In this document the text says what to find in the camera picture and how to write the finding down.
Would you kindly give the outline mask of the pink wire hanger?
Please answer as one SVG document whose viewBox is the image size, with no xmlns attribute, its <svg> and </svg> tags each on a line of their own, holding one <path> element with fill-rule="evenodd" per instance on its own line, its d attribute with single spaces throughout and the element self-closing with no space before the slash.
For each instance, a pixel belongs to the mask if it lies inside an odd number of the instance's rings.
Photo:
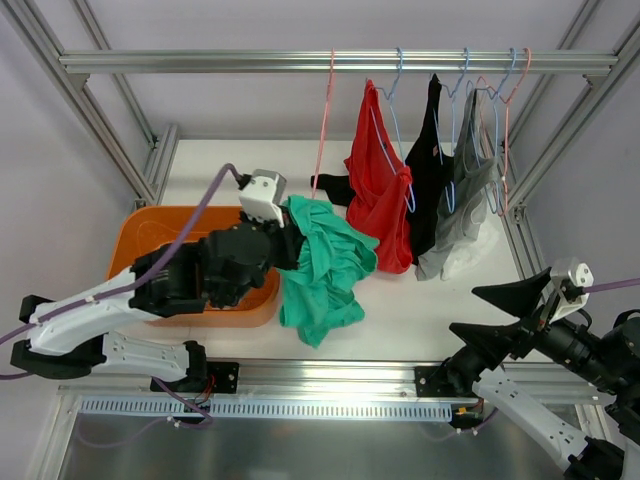
<svg viewBox="0 0 640 480">
<path fill-rule="evenodd" d="M 328 73 L 328 80 L 327 80 L 327 86 L 326 86 L 325 105 L 323 110 L 320 137 L 318 142 L 316 163 L 315 163 L 314 173 L 311 178 L 311 198 L 312 199 L 316 198 L 318 178 L 321 170 L 324 146 L 326 142 L 328 123 L 329 123 L 330 112 L 331 112 L 332 96 L 333 96 L 333 89 L 334 89 L 334 78 L 335 78 L 335 70 L 334 70 L 335 56 L 336 56 L 336 51 L 334 48 L 332 48 L 330 51 L 329 73 Z"/>
</svg>

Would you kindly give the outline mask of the red tank top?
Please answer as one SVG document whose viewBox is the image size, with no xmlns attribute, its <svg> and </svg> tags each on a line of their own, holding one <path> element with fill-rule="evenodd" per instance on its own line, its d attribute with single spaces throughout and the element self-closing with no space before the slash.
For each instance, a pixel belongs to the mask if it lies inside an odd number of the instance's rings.
<svg viewBox="0 0 640 480">
<path fill-rule="evenodd" d="M 380 109 L 379 91 L 372 80 L 364 86 L 345 166 L 354 191 L 347 208 L 348 223 L 379 241 L 376 255 L 380 271 L 406 272 L 413 262 L 406 218 L 412 176 L 392 145 Z"/>
</svg>

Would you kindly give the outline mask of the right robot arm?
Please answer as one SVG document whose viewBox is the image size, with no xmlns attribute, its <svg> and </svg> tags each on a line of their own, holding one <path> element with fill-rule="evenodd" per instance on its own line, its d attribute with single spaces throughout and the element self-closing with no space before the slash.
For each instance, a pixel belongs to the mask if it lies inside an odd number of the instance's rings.
<svg viewBox="0 0 640 480">
<path fill-rule="evenodd" d="M 473 294 L 514 317 L 509 325 L 453 323 L 464 345 L 441 366 L 445 385 L 457 396 L 475 395 L 524 431 L 567 479 L 636 479 L 639 476 L 639 312 L 618 315 L 603 336 L 571 315 L 605 291 L 591 268 L 577 260 L 558 263 L 513 283 L 480 286 Z M 605 413 L 624 443 L 616 445 L 576 427 L 552 409 L 553 396 L 572 403 L 581 392 L 519 384 L 503 363 L 538 352 L 610 398 Z"/>
</svg>

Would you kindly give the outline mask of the blue wire hanger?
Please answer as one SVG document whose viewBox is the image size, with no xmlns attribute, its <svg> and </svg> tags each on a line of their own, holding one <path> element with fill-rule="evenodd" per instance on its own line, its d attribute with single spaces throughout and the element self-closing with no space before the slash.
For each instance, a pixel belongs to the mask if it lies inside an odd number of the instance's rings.
<svg viewBox="0 0 640 480">
<path fill-rule="evenodd" d="M 402 142 L 401 132 L 399 128 L 399 123 L 398 123 L 397 115 L 395 112 L 395 95 L 396 95 L 397 85 L 403 73 L 404 51 L 401 47 L 397 47 L 396 53 L 398 58 L 398 63 L 396 66 L 396 77 L 394 78 L 391 87 L 389 89 L 385 89 L 384 87 L 377 87 L 377 90 L 382 93 L 383 97 L 385 98 L 388 104 L 389 111 L 393 121 L 393 128 L 394 128 L 395 137 L 396 137 L 396 145 L 398 147 L 397 156 L 401 160 L 402 164 L 406 165 L 406 156 L 403 148 L 403 142 Z M 405 197 L 405 203 L 407 205 L 408 211 L 410 213 L 414 213 L 416 209 L 416 200 L 415 200 L 415 194 L 414 194 L 412 184 L 409 184 L 408 194 Z"/>
</svg>

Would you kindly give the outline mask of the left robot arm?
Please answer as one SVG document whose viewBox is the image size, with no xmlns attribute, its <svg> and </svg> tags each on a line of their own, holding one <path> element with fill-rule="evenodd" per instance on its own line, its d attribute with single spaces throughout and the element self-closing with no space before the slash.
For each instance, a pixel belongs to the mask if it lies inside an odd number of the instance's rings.
<svg viewBox="0 0 640 480">
<path fill-rule="evenodd" d="M 235 307 L 264 285 L 270 270 L 297 269 L 304 240 L 290 216 L 258 222 L 242 214 L 231 227 L 162 246 L 67 299 L 28 295 L 20 310 L 25 337 L 13 344 L 10 364 L 22 376 L 141 374 L 152 378 L 155 390 L 196 392 L 210 378 L 204 346 L 194 340 L 154 343 L 122 328 Z"/>
</svg>

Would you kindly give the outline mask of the green tank top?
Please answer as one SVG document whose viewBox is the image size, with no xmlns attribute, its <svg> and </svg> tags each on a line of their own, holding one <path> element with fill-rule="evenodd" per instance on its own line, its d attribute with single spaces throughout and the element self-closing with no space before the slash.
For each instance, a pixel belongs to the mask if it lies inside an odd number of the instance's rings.
<svg viewBox="0 0 640 480">
<path fill-rule="evenodd" d="M 291 195 L 284 206 L 303 242 L 298 268 L 279 270 L 279 322 L 317 349 L 331 331 L 365 318 L 354 287 L 377 269 L 379 240 L 352 227 L 329 202 Z"/>
</svg>

